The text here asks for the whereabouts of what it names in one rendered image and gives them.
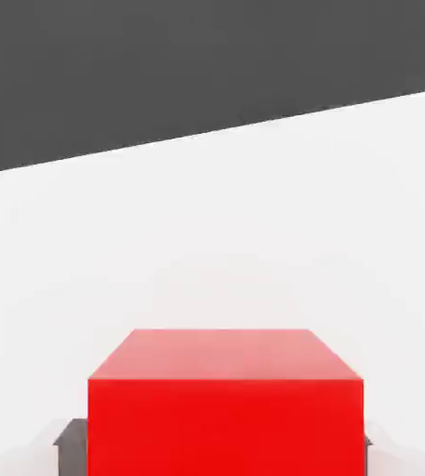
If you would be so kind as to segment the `small red cube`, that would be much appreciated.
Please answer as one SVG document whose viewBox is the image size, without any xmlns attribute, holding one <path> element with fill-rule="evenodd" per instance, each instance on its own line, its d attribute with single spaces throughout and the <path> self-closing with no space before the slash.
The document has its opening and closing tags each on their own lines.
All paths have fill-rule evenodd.
<svg viewBox="0 0 425 476">
<path fill-rule="evenodd" d="M 135 330 L 87 382 L 87 476 L 365 476 L 364 382 L 308 330 Z"/>
</svg>

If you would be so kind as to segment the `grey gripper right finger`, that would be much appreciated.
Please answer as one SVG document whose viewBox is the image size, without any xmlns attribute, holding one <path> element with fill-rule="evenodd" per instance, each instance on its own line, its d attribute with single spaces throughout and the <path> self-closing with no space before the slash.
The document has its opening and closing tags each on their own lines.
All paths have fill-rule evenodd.
<svg viewBox="0 0 425 476">
<path fill-rule="evenodd" d="M 378 423 L 365 422 L 367 476 L 413 476 L 409 461 L 391 436 Z"/>
</svg>

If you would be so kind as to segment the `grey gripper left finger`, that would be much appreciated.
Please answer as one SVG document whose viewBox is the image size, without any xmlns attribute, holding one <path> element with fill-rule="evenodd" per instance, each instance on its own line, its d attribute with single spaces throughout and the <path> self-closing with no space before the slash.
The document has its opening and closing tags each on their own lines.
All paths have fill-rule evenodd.
<svg viewBox="0 0 425 476">
<path fill-rule="evenodd" d="M 21 476 L 86 476 L 86 420 L 48 423 L 28 444 Z"/>
</svg>

